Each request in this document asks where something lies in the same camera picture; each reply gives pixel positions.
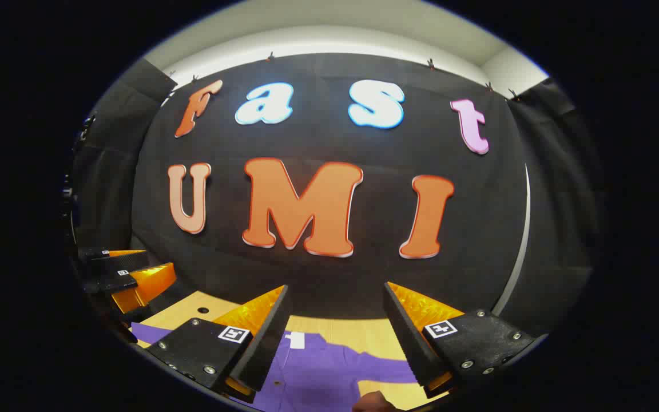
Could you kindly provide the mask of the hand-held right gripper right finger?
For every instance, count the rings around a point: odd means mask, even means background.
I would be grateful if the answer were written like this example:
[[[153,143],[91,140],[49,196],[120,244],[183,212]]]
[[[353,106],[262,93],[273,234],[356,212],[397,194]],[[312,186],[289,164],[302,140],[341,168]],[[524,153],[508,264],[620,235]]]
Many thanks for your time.
[[[535,336],[489,311],[463,312],[392,282],[383,286],[383,305],[428,398],[483,386],[537,346]]]

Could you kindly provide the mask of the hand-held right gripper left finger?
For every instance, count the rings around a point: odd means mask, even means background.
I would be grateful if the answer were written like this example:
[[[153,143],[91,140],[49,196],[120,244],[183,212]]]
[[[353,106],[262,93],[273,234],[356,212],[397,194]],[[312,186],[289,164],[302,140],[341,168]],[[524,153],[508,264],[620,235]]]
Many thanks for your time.
[[[261,391],[291,314],[288,285],[214,320],[191,318],[146,348],[215,394],[251,403]]]

